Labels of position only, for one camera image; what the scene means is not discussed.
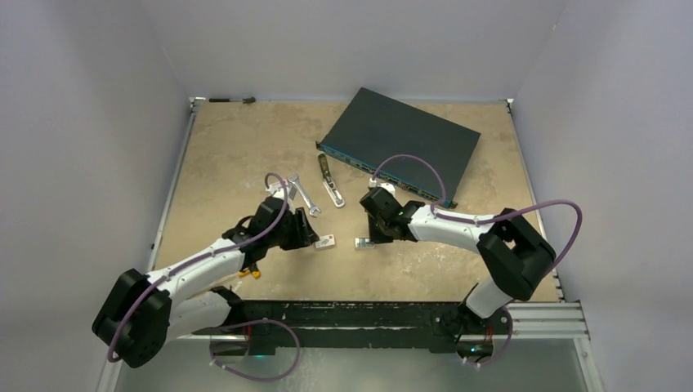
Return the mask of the white staple box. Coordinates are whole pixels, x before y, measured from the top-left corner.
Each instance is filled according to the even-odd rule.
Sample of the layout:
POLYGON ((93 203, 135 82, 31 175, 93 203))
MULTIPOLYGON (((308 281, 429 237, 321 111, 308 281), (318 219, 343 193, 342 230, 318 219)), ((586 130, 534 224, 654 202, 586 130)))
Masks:
POLYGON ((317 250, 325 250, 335 246, 336 239, 333 234, 319 236, 318 240, 315 242, 315 248, 317 250))

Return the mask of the green and white stapler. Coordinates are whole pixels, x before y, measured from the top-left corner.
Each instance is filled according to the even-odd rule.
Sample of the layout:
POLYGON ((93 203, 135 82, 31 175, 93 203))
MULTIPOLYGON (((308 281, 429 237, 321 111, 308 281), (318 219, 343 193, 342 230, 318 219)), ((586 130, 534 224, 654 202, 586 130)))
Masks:
POLYGON ((346 203, 343 196, 338 191, 338 187, 336 186, 332 178, 331 172, 329 170, 327 155, 325 153, 318 153, 317 160, 320 166, 320 172, 323 178, 324 187, 329 197, 332 199, 333 204, 337 208, 344 207, 346 203))

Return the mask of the white staple box tray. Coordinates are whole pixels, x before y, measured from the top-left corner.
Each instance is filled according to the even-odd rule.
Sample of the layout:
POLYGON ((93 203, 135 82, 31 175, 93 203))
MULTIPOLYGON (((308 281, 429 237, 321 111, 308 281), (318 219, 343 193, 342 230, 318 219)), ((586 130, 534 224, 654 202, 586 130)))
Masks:
POLYGON ((369 238, 356 238, 355 239, 355 249, 365 250, 375 248, 375 243, 373 243, 369 238))

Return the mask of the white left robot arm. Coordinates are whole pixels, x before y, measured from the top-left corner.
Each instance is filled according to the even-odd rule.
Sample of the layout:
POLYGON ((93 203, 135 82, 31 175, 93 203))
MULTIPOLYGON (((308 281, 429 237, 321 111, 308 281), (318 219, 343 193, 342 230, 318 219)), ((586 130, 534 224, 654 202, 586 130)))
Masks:
POLYGON ((237 332, 247 322, 244 302, 218 286, 224 277, 250 270, 274 247, 292 251, 318 242, 305 210, 268 196, 202 251, 162 269, 119 275, 92 323, 110 362, 138 368, 169 341, 209 328, 237 332))

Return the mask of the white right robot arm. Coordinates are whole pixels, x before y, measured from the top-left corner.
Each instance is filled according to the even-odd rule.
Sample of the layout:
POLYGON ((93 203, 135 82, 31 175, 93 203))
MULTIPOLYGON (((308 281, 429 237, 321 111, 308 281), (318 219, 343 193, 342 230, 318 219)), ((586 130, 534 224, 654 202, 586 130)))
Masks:
POLYGON ((463 300, 458 320, 469 332, 479 332, 491 316, 514 300, 527 301, 549 272, 557 255, 523 216, 505 208, 499 216, 474 218, 436 214, 426 203, 400 204, 388 189, 376 186, 360 200, 369 223, 369 239, 442 243, 481 256, 490 276, 463 300))

